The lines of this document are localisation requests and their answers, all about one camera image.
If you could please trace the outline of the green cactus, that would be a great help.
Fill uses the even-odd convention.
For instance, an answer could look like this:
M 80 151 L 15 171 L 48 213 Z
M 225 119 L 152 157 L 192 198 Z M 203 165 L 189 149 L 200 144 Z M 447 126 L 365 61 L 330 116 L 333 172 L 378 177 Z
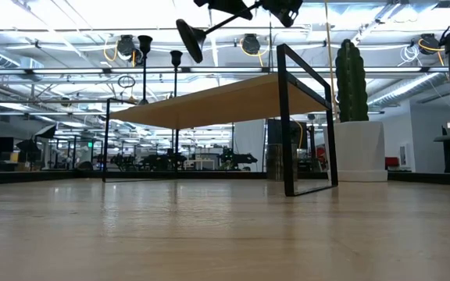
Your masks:
M 335 66 L 340 121 L 368 121 L 364 60 L 360 50 L 351 40 L 345 39 L 341 43 L 337 50 Z

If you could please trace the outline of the white hexagonal plant pot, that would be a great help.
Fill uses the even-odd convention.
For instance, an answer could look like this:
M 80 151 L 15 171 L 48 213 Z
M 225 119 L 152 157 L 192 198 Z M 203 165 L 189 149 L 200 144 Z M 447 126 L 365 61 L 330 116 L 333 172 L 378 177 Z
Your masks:
M 352 121 L 334 125 L 335 170 L 340 182 L 386 182 L 384 125 Z

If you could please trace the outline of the black studio light shade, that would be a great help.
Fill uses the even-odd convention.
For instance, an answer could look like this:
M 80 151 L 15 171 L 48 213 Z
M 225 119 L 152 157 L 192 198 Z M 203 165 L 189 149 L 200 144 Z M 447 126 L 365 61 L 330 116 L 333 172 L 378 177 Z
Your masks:
M 55 132 L 57 130 L 57 125 L 49 125 L 41 128 L 36 134 L 34 135 L 34 138 L 45 138 L 45 139 L 52 139 L 55 136 Z
M 22 140 L 17 143 L 16 146 L 23 152 L 27 154 L 34 154 L 41 151 L 37 143 L 33 139 Z

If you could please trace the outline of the wooden shelf riser, black frame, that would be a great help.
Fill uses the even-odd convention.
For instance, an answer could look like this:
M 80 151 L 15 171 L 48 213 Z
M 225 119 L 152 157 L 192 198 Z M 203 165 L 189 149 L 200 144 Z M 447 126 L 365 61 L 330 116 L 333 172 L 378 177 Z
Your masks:
M 287 44 L 277 46 L 277 71 L 193 94 L 135 105 L 118 112 L 106 110 L 106 120 L 140 123 L 172 130 L 221 123 L 280 117 L 284 194 L 296 197 L 338 185 L 331 86 Z M 295 189 L 291 115 L 324 111 L 330 149 L 330 184 Z

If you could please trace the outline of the black aluminium table frame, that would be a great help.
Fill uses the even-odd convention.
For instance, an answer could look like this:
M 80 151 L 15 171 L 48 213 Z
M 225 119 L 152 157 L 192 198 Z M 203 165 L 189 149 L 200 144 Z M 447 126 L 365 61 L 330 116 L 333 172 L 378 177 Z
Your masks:
M 265 180 L 265 173 L 251 172 L 219 172 L 219 171 L 190 171 L 179 172 L 108 172 L 107 179 L 186 179 L 186 180 Z M 24 183 L 47 180 L 71 180 L 81 178 L 101 179 L 101 171 L 44 171 L 44 172 L 0 172 L 0 184 Z M 387 178 L 392 181 L 435 183 L 450 185 L 450 173 L 411 173 L 389 172 Z

